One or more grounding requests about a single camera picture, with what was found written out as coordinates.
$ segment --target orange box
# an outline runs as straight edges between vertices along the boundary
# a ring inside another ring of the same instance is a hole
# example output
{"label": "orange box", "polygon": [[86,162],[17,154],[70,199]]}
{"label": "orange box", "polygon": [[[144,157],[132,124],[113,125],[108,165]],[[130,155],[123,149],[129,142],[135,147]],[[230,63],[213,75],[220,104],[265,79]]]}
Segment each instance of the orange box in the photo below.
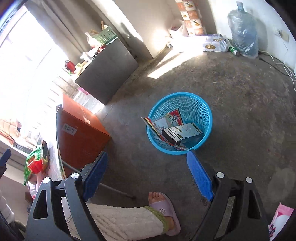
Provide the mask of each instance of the orange box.
{"label": "orange box", "polygon": [[[63,161],[78,169],[94,162],[110,140],[99,119],[88,109],[63,94],[57,108],[57,136]],[[68,177],[72,170],[64,166]]]}

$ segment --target plastic bag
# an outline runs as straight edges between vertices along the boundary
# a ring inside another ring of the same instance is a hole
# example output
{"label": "plastic bag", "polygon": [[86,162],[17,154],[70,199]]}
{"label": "plastic bag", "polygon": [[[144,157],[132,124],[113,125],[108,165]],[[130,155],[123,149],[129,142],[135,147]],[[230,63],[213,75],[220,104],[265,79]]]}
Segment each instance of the plastic bag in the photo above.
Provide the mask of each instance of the plastic bag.
{"label": "plastic bag", "polygon": [[270,241],[272,241],[285,226],[293,211],[294,208],[287,207],[281,203],[279,204],[276,213],[274,214],[274,218],[269,225]]}
{"label": "plastic bag", "polygon": [[254,17],[244,11],[243,4],[237,2],[237,10],[228,14],[228,24],[232,33],[232,44],[241,55],[248,58],[258,56],[258,36]]}
{"label": "plastic bag", "polygon": [[48,149],[47,143],[43,140],[42,145],[38,146],[34,151],[32,151],[25,163],[24,170],[24,185],[27,184],[31,177],[31,174],[37,174],[44,171],[48,165]]}
{"label": "plastic bag", "polygon": [[175,19],[168,31],[173,39],[189,36],[185,22],[180,19]]}
{"label": "plastic bag", "polygon": [[101,44],[95,38],[93,38],[89,32],[85,32],[84,34],[87,36],[86,40],[92,48],[101,46]]}

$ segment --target pink bag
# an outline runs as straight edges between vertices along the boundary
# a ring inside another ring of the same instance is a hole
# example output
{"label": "pink bag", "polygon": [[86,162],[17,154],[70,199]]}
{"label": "pink bag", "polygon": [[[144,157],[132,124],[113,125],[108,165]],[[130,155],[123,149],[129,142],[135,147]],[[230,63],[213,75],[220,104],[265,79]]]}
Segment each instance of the pink bag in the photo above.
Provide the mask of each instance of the pink bag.
{"label": "pink bag", "polygon": [[282,205],[281,203],[279,204],[274,218],[272,219],[271,224],[268,227],[270,241],[272,241],[285,226],[293,211],[294,208],[287,207],[285,205]]}

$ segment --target white plastic bag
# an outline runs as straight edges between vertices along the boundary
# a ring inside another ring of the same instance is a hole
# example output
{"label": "white plastic bag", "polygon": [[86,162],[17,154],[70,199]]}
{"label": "white plastic bag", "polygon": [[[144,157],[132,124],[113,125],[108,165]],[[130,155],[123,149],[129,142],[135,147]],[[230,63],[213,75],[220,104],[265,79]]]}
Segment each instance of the white plastic bag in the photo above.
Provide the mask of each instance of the white plastic bag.
{"label": "white plastic bag", "polygon": [[84,33],[86,36],[87,36],[87,42],[88,42],[88,44],[92,47],[92,48],[94,48],[94,47],[101,47],[101,44],[95,39],[95,38],[93,38],[90,34],[89,34],[89,32],[85,32]]}
{"label": "white plastic bag", "polygon": [[279,204],[276,213],[274,214],[274,218],[269,225],[270,241],[272,241],[285,226],[293,211],[294,208],[287,207],[281,203]]}
{"label": "white plastic bag", "polygon": [[173,39],[189,36],[185,22],[180,19],[175,19],[168,31]]}

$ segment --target red package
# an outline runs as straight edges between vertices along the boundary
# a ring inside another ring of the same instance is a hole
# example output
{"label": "red package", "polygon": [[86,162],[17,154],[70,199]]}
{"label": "red package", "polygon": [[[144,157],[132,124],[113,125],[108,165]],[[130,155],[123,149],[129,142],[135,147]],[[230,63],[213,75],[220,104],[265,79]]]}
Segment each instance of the red package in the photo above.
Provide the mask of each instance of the red package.
{"label": "red package", "polygon": [[43,160],[33,160],[28,164],[28,168],[32,173],[37,174],[42,171]]}

